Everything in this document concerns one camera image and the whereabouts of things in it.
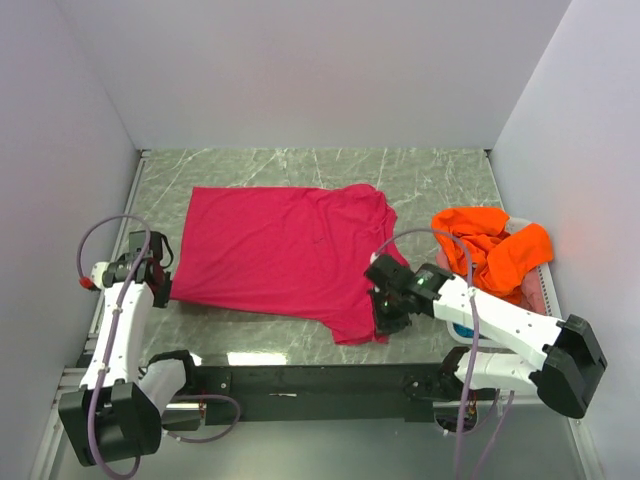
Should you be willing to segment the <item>magenta t shirt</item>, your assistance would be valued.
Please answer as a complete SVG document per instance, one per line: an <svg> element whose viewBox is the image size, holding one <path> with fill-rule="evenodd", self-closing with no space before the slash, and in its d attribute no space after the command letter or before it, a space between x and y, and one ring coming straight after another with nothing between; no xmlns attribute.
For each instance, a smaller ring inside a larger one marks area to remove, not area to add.
<svg viewBox="0 0 640 480"><path fill-rule="evenodd" d="M170 297L315 320L341 345L384 343L365 271L396 221L369 184L196 187Z"/></svg>

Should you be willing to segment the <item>orange t shirt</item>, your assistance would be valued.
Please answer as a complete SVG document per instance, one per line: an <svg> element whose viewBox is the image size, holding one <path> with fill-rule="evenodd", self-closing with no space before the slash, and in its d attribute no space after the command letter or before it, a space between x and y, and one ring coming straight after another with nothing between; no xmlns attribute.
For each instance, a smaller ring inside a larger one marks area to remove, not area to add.
<svg viewBox="0 0 640 480"><path fill-rule="evenodd" d="M510 234L505 230L509 219L496 207L449 208L432 218L431 227L438 231L438 265L466 276L471 262L476 287L520 306L524 277L552 261L554 252L542 226L531 223Z"/></svg>

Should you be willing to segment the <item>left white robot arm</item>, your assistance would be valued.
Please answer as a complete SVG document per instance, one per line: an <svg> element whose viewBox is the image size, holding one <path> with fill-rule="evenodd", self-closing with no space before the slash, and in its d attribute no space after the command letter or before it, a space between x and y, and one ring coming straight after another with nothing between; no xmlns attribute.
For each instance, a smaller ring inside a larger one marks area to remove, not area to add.
<svg viewBox="0 0 640 480"><path fill-rule="evenodd" d="M139 356L147 316L169 302L171 274L162 260L173 254L166 236L138 230L129 249L113 262L98 262L81 278L83 287L101 290L104 307L97 343L75 392L62 396L58 412L83 466L156 452L162 415L170 401L193 399L200 378L186 350L153 357L146 374Z"/></svg>

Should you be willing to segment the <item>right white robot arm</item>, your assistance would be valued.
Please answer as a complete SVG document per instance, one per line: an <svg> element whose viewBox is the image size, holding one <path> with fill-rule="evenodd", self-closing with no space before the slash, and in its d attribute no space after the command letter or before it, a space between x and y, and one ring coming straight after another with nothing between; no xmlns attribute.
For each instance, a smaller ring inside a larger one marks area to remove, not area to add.
<svg viewBox="0 0 640 480"><path fill-rule="evenodd" d="M444 395L472 390L513 391L538 398L555 412L581 419L608 366L591 324L534 313L477 288L435 264L417 271L393 257L375 256L365 272L374 318L383 334L403 328L410 315L469 328L496 342L500 353L453 349L439 374Z"/></svg>

